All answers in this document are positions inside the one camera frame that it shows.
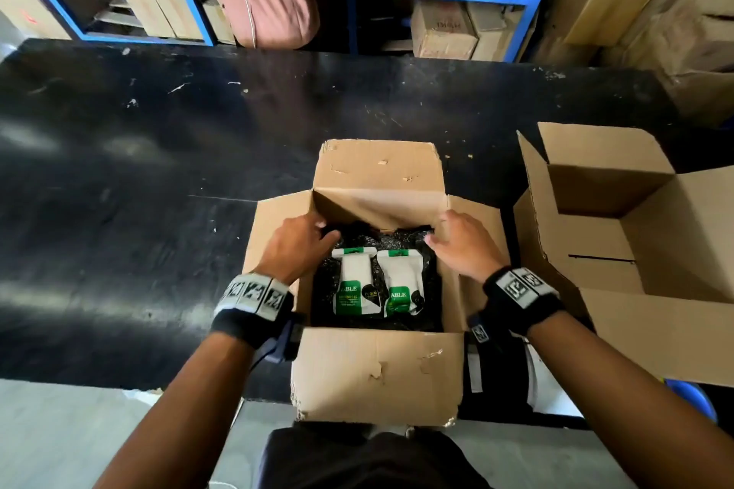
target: black wristband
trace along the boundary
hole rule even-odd
[[[526,336],[533,325],[563,309],[558,292],[524,267],[503,267],[495,272],[484,283],[484,293],[489,299],[487,307],[473,322],[481,326],[499,320],[505,328],[522,336]],[[486,328],[480,330],[475,326],[472,331],[477,340],[482,331],[487,332]]]
[[[244,340],[256,350],[277,338],[293,308],[293,295],[277,280],[250,273],[230,282],[214,310],[211,331]]]

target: open cardboard box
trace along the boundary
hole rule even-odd
[[[675,174],[644,130],[539,123],[521,135],[523,264],[659,377],[734,385],[734,167]]]
[[[482,221],[507,254],[498,209],[455,196],[443,186],[432,143],[331,140],[318,158],[313,189],[258,202],[243,271],[259,262],[288,217],[318,210],[328,221],[365,222],[383,231],[431,224],[446,209]],[[439,261],[444,333],[306,327],[291,373],[300,419],[373,424],[445,425],[462,400],[466,314],[486,298],[482,287]],[[294,309],[310,310],[312,278],[297,281]]]

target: hand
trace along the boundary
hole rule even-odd
[[[493,272],[509,265],[490,233],[474,217],[446,211],[441,214],[441,220],[445,221],[447,240],[428,234],[426,243],[438,259],[460,275],[483,283]]]
[[[285,219],[272,235],[254,272],[290,286],[315,270],[341,238],[336,230],[321,238],[320,228],[325,226],[324,217],[315,211]]]

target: table surface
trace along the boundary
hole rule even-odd
[[[512,229],[538,121],[644,128],[679,172],[734,163],[734,133],[680,123],[647,72],[30,40],[0,65],[0,377],[168,384],[257,201],[310,188],[326,139],[433,142],[447,192]],[[264,362],[247,396],[288,402],[289,377]]]

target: white and green package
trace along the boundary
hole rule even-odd
[[[419,314],[425,302],[421,253],[418,250],[381,250],[377,252],[377,263],[390,292],[385,303],[385,317],[394,313]]]
[[[376,248],[339,248],[331,256],[341,260],[339,290],[334,295],[334,314],[371,315],[382,312],[377,289],[372,282],[370,258]]]

